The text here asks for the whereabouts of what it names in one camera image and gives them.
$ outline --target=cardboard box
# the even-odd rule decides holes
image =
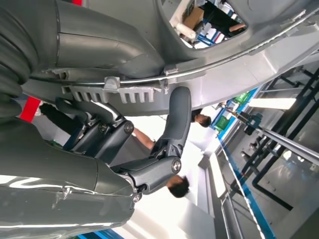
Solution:
[[[190,16],[187,17],[183,22],[184,25],[187,26],[190,29],[194,29],[197,24],[203,20],[204,17],[204,11],[199,7],[195,7]]]

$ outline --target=wall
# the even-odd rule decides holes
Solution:
[[[144,195],[130,221],[115,231],[128,239],[215,238],[212,217],[186,198],[175,198],[167,188]]]

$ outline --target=black hair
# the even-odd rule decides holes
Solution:
[[[182,198],[189,192],[189,183],[187,177],[181,178],[183,181],[178,184],[174,184],[169,190],[175,198]]]
[[[207,116],[205,120],[200,122],[200,124],[204,128],[207,128],[212,124],[212,118]]]

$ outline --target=metal bracket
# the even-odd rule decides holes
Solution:
[[[76,101],[108,103],[110,94],[119,94],[123,104],[153,102],[154,93],[168,93],[168,82],[160,82],[160,86],[136,86],[120,87],[119,77],[106,77],[104,87],[84,87],[84,86],[63,86],[63,94],[71,92]]]

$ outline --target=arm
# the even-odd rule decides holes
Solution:
[[[246,27],[246,25],[243,24],[243,23],[237,24],[237,25],[235,25],[235,26],[231,26],[230,27],[230,32],[240,30],[240,29],[243,28],[243,27]]]
[[[144,146],[148,148],[148,149],[152,149],[153,147],[153,145],[155,144],[154,142],[153,142],[151,139],[150,139],[147,135],[139,131],[137,128],[135,128],[133,133],[136,136],[136,138],[138,138],[141,143],[142,143]]]

